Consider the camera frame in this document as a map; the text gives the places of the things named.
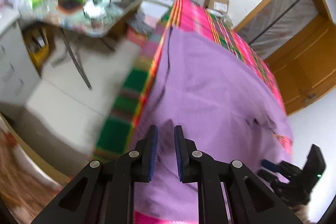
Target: white drawer cabinet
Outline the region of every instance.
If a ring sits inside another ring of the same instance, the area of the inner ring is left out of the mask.
[[[0,112],[15,120],[40,78],[23,42],[19,14],[7,7],[1,13]]]

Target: silver screw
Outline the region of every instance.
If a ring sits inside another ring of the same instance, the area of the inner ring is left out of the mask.
[[[129,152],[129,156],[131,158],[136,158],[138,155],[139,155],[138,151],[133,150],[133,151]]]
[[[233,167],[240,168],[243,166],[242,162],[240,160],[234,160],[232,162]]]
[[[92,162],[90,162],[90,167],[92,168],[96,168],[100,165],[100,162],[98,160],[93,160]]]
[[[195,150],[194,152],[192,152],[192,155],[195,157],[195,158],[199,158],[199,157],[202,157],[202,152],[201,151],[198,151],[198,150]]]

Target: purple fabric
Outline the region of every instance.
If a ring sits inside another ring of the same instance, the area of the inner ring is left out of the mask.
[[[135,187],[135,210],[154,218],[197,221],[197,185],[177,174],[174,126],[215,160],[241,160],[253,172],[260,161],[291,156],[274,133],[292,139],[285,113],[257,75],[225,48],[196,34],[171,29],[139,126],[131,140],[159,130],[152,182]]]

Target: table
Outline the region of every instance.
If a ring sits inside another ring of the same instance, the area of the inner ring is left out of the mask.
[[[83,10],[77,10],[72,14],[67,14],[58,9],[57,0],[44,0],[43,5],[35,10],[20,10],[21,17],[27,20],[41,21],[47,24],[51,24],[61,28],[63,41],[66,46],[65,56],[56,60],[55,64],[60,63],[69,53],[73,60],[79,74],[83,78],[87,87],[91,90],[92,86],[83,70],[82,65],[76,59],[73,51],[71,50],[70,43],[64,32],[64,29],[74,31],[78,34],[87,35],[89,37],[99,38],[110,50],[114,50],[108,43],[103,40],[109,30],[130,10],[136,7],[142,0],[122,0],[119,3],[113,3],[109,7],[105,8],[106,16],[99,22],[92,21],[85,17]]]

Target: tile grout line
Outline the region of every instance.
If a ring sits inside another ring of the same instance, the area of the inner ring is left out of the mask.
[[[60,92],[62,92],[64,95],[67,95],[68,97],[70,97],[71,99],[75,100],[77,103],[80,103],[83,106],[86,106],[87,108],[91,109],[93,112],[102,115],[104,117],[107,117],[108,115],[102,114],[100,112],[98,112],[97,110],[95,110],[94,108],[84,104],[83,102],[81,102],[80,100],[76,99],[75,97],[72,97],[70,94],[66,93],[65,91],[61,90],[60,88],[58,88],[56,85],[54,85],[53,83],[49,82],[48,80],[42,78],[42,80],[46,81],[48,84],[52,85],[54,88],[56,88],[57,90],[59,90]]]

